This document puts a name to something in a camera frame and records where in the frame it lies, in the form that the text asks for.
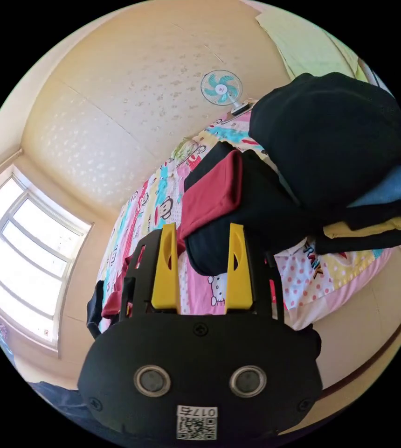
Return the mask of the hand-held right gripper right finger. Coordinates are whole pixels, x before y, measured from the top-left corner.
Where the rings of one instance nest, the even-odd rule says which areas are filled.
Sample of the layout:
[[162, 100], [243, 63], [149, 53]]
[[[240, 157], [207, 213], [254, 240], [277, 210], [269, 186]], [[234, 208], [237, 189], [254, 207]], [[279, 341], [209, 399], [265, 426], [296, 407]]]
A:
[[244, 227], [230, 224], [225, 309], [247, 311], [253, 304]]

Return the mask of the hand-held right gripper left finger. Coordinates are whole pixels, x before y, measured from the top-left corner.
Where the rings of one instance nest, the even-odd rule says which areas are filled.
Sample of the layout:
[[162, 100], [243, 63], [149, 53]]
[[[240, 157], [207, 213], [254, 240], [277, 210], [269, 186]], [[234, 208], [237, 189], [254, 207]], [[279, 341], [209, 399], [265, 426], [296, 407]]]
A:
[[176, 224], [161, 229], [151, 304], [155, 310], [180, 311]]

